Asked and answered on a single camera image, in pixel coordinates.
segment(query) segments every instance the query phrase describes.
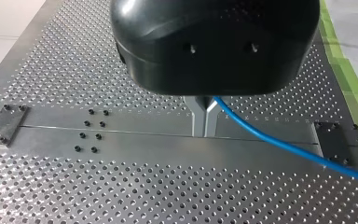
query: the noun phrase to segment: hole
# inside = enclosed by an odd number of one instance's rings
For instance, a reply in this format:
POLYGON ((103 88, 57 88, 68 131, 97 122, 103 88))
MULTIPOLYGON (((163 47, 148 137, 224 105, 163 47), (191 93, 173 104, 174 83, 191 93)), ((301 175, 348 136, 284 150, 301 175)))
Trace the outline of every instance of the hole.
POLYGON ((248 42, 243 47, 243 50, 245 52, 250 52, 250 53, 257 53, 258 49, 259 49, 259 46, 254 42, 248 42))
POLYGON ((197 46, 192 45, 190 43, 185 43, 183 45, 183 50, 186 51, 186 52, 190 52, 191 54, 195 54, 196 51, 197 51, 197 46))

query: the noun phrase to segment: black plastic cover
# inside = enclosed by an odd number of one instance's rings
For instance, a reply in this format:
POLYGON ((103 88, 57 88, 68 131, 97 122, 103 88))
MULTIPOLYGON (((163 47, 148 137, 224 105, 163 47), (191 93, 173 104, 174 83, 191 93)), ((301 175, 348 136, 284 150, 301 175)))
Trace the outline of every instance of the black plastic cover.
POLYGON ((319 0, 113 0, 117 49, 132 79, 173 95, 277 91, 296 76, 319 0))

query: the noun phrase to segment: perforated metal plate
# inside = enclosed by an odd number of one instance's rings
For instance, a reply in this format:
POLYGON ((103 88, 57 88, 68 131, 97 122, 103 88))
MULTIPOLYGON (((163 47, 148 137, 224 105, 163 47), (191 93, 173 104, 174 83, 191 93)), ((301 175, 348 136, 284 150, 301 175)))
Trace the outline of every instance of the perforated metal plate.
MULTIPOLYGON (((258 141, 173 136, 191 135, 191 113, 182 98, 143 91, 126 77, 108 2, 48 0, 0 65, 0 105, 32 106, 10 148, 0 149, 0 223, 358 223, 357 180, 258 141)), ((302 118, 333 103, 323 118, 351 122, 317 42, 307 63, 317 72, 304 67, 314 74, 291 85, 303 91, 250 103, 277 102, 268 112, 279 122, 256 121, 251 111, 267 107, 228 98, 257 127, 315 153, 302 118), (285 111, 286 95, 311 108, 302 117, 299 107, 285 111)), ((222 115, 217 133, 249 137, 222 115)), ((350 150, 358 169, 358 147, 350 150)))
POLYGON ((265 143, 77 135, 21 128, 0 150, 0 223, 358 223, 357 180, 265 143))

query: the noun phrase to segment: bolt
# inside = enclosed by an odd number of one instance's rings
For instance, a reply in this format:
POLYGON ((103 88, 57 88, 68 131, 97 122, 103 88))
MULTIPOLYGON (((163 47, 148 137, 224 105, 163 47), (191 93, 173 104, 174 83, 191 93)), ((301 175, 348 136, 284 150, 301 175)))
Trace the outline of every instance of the bolt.
POLYGON ((6 141, 7 141, 7 140, 6 140, 6 138, 5 138, 5 137, 0 137, 0 142, 1 142, 1 143, 3 143, 3 144, 4 144, 6 141))
POLYGON ((315 127, 316 129, 320 129, 322 126, 324 126, 321 122, 317 122, 315 127))
POLYGON ((24 111, 26 107, 27 107, 26 105, 19 105, 19 110, 24 111))

